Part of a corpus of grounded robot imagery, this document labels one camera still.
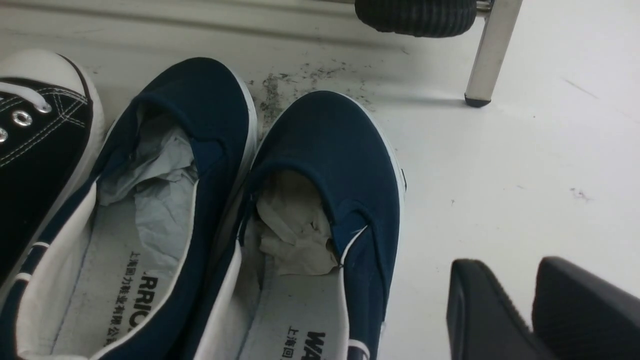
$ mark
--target black rubber foot cap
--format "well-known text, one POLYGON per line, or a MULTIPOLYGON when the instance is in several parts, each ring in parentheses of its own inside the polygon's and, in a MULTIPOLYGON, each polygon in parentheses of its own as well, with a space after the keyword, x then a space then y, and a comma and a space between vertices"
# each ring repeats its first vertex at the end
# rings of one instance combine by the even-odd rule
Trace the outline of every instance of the black rubber foot cap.
POLYGON ((489 104, 489 102, 491 102, 491 100, 469 99, 466 94, 465 101, 467 102, 467 105, 471 106, 472 108, 482 108, 483 106, 486 106, 489 104))

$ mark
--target white stitching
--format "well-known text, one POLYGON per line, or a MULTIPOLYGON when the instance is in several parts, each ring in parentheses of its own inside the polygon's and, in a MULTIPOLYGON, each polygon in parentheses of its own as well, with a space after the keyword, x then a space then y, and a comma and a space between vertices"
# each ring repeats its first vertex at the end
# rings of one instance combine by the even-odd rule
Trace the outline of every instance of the white stitching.
POLYGON ((62 113, 62 101, 60 100, 60 97, 56 96, 56 94, 54 94, 52 97, 53 97, 53 103, 54 105, 56 105, 56 111, 59 114, 62 113))
MULTIPOLYGON (((60 115, 58 116, 58 118, 56 118, 55 120, 53 120, 52 122, 50 122, 47 126, 45 126, 42 130, 40 130, 36 135, 34 135, 31 139, 29 139, 26 143, 24 143, 24 144, 20 145, 19 147, 17 147, 16 149, 14 149, 14 150, 13 150, 12 152, 10 152, 9 154, 7 154, 7 155, 3 156, 2 158, 0 158, 0 162, 2 162, 3 160, 5 160, 6 158, 8 158, 8 157, 12 156, 16 151, 20 150, 20 149, 21 149, 21 148, 23 148, 24 146, 29 145, 29 143, 31 143, 33 140, 35 140, 36 138, 38 138, 38 136, 40 136, 44 131, 48 130, 48 129, 53 125, 53 124, 57 123, 57 121, 59 121, 59 120, 60 120, 60 123, 59 123, 58 125, 56 125, 56 127, 60 126, 60 124, 62 124, 62 123, 65 121, 64 117, 70 117, 71 115, 73 115, 73 114, 74 114, 74 113, 75 113, 75 112, 80 108, 80 106, 82 106, 82 103, 80 103, 80 104, 78 104, 78 103, 79 103, 79 101, 76 101, 76 102, 74 102, 73 104, 71 104, 71 106, 69 106, 69 108, 67 108, 67 110, 66 110, 66 111, 64 111, 62 114, 60 114, 60 115)), ((11 159, 7 160, 5 163, 0 163, 0 168, 1 168, 1 167, 3 167, 3 166, 5 166, 6 164, 8 164, 8 163, 9 163, 11 160, 13 160, 14 158, 15 158, 15 157, 13 157, 13 158, 11 158, 11 159)))
MULTIPOLYGON (((69 97, 72 97, 74 99, 78 99, 78 97, 83 98, 83 96, 77 92, 72 92, 70 90, 65 90, 65 89, 60 89, 60 88, 43 88, 43 89, 39 89, 36 90, 37 93, 39 93, 40 95, 49 95, 51 93, 47 93, 47 91, 53 90, 54 92, 56 92, 57 94, 62 94, 62 95, 67 95, 69 97)), ((3 99, 2 101, 0 101, 0 106, 4 106, 5 104, 8 104, 9 102, 15 101, 15 100, 20 100, 22 98, 18 97, 18 96, 14 96, 14 97, 10 97, 7 99, 3 99)))
POLYGON ((62 124, 64 124, 64 123, 65 123, 65 119, 63 119, 63 117, 69 117, 69 116, 73 115, 73 113, 75 113, 75 112, 80 108, 80 106, 82 106, 82 104, 78 104, 78 105, 77 105, 73 110, 71 110, 71 108, 67 109, 67 110, 70 110, 69 115, 60 115, 60 117, 59 117, 58 119, 56 119, 56 120, 55 120, 55 121, 57 121, 57 120, 61 119, 61 121, 60 121, 59 123, 57 123, 57 124, 56 124, 52 129, 50 129, 48 132, 46 132, 46 133, 45 133, 42 137, 40 137, 37 141, 33 142, 29 147, 27 147, 27 148, 23 149, 22 151, 20 151, 20 153, 18 153, 18 154, 16 154, 16 155, 14 155, 14 156, 13 156, 13 157, 11 157, 10 159, 6 160, 4 163, 0 163, 0 168, 2 168, 2 167, 4 167, 4 166, 8 165, 8 164, 9 164, 9 163, 11 163, 13 160, 17 159, 20 155, 24 154, 27 150, 29 150, 30 148, 34 147, 37 143, 39 143, 39 142, 41 142, 42 140, 44 140, 44 139, 45 139, 49 134, 51 134, 55 129, 57 129, 58 127, 60 127, 62 124))
MULTIPOLYGON (((51 95, 51 94, 54 94, 54 95, 66 95, 66 96, 69 96, 69 97, 71 97, 72 99, 74 99, 76 101, 81 101, 83 104, 87 104, 88 103, 86 99, 83 99, 83 98, 78 99, 76 94, 69 93, 69 92, 47 92, 47 93, 42 93, 41 95, 51 95)), ((5 103, 4 105, 6 105, 6 106, 4 108, 0 108, 0 112, 2 112, 4 110, 7 110, 8 108, 10 108, 12 106, 21 104, 24 101, 25 100, 23 98, 21 98, 21 97, 14 98, 14 99, 12 99, 11 103, 9 103, 9 102, 5 103)))
POLYGON ((78 125, 79 127, 84 129, 84 124, 80 120, 73 119, 73 118, 69 117, 65 121, 69 121, 70 123, 78 125))

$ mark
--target navy canvas shoe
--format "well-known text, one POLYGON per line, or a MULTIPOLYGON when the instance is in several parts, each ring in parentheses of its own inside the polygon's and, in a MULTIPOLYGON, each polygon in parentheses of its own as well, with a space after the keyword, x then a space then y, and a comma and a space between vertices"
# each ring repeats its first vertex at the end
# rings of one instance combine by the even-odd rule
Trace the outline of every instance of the navy canvas shoe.
POLYGON ((215 60, 176 64, 142 90, 24 262, 0 358, 163 358, 255 155, 256 120, 244 83, 215 60))
POLYGON ((363 107, 295 101, 259 148, 184 358, 375 359, 404 192, 363 107))

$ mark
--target black rubber wheel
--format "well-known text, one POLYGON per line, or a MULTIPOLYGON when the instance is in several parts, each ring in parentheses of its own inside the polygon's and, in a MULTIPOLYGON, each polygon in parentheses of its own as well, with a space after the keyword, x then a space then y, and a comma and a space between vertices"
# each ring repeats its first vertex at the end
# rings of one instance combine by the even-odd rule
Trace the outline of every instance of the black rubber wheel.
POLYGON ((384 33, 446 38, 476 20, 476 0, 355 0, 358 18, 384 33))

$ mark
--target white floor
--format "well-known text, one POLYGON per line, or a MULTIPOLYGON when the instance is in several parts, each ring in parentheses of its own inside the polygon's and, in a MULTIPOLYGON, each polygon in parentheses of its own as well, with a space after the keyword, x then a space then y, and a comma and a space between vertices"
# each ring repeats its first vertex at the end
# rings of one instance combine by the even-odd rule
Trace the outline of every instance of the white floor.
POLYGON ((493 102, 477 110, 461 99, 481 20, 429 40, 378 34, 343 4, 133 1, 52 2, 66 15, 0 4, 0 56, 44 47, 79 61, 110 120, 198 55, 244 77, 263 130, 312 88, 363 102, 408 181, 381 359, 448 357, 455 258, 489 264, 525 317, 545 255, 640 296, 640 3, 525 0, 493 102))

